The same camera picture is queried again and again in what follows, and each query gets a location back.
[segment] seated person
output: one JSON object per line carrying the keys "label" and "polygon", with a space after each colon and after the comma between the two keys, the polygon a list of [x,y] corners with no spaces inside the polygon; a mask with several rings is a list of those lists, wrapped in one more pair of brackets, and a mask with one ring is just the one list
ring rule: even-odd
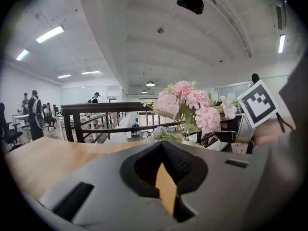
{"label": "seated person", "polygon": [[45,113],[45,121],[49,125],[52,123],[52,125],[54,126],[56,119],[52,117],[52,113],[51,113],[51,110],[50,110],[50,103],[46,104],[46,108],[44,109],[44,113]]}

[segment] white flower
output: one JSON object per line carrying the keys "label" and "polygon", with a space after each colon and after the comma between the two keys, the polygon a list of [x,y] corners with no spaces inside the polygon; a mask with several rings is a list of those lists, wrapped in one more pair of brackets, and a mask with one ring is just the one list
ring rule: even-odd
{"label": "white flower", "polygon": [[221,96],[220,99],[222,101],[221,106],[225,113],[225,117],[229,119],[234,119],[237,108],[233,105],[233,103],[230,100],[227,100],[225,96]]}

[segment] ceiling track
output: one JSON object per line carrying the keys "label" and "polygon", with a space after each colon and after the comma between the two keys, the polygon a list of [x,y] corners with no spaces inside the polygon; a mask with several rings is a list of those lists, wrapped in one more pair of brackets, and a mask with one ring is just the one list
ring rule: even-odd
{"label": "ceiling track", "polygon": [[237,38],[241,42],[243,49],[245,50],[248,57],[252,57],[252,50],[248,44],[247,38],[239,26],[239,23],[233,16],[233,14],[221,3],[221,1],[216,0],[216,4],[214,4],[211,0],[206,0],[215,10],[220,13],[220,15],[227,21],[227,23],[231,26],[231,28],[234,30]]}

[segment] backpack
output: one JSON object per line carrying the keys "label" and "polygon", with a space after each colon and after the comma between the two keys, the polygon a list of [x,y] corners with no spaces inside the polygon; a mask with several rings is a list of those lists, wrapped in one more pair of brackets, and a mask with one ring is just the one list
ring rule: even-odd
{"label": "backpack", "polygon": [[45,120],[41,113],[37,113],[37,107],[38,102],[40,99],[37,99],[36,97],[33,97],[35,99],[35,102],[32,107],[32,112],[35,114],[35,121],[37,122],[37,125],[40,129],[45,129]]}

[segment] person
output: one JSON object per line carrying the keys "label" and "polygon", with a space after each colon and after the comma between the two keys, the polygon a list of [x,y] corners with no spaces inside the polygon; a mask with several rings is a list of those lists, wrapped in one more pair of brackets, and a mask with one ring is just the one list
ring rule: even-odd
{"label": "person", "polygon": [[44,109],[44,113],[45,113],[45,121],[48,123],[48,124],[51,124],[54,126],[54,123],[56,122],[56,119],[52,117],[52,112],[50,110],[50,103],[47,103],[46,104],[46,108]]}
{"label": "person", "polygon": [[[36,115],[37,114],[41,114],[42,112],[42,104],[41,101],[38,100],[38,92],[36,90],[32,91],[32,98],[30,98],[29,102],[28,102],[28,108],[29,108],[29,124],[30,124],[30,129],[31,129],[31,136],[32,136],[32,140],[37,140],[41,137],[44,136],[43,130],[41,128],[39,128],[37,122],[36,122]],[[36,102],[36,100],[38,100],[37,103],[37,107],[36,107],[36,113],[33,112],[33,106],[34,103]]]}
{"label": "person", "polygon": [[27,97],[28,97],[28,94],[25,92],[24,99],[21,101],[21,107],[23,109],[24,115],[29,114],[29,107],[28,107],[29,99]]}
{"label": "person", "polygon": [[94,94],[94,97],[92,98],[92,103],[98,103],[98,97],[100,96],[100,94],[98,92],[96,92]]}

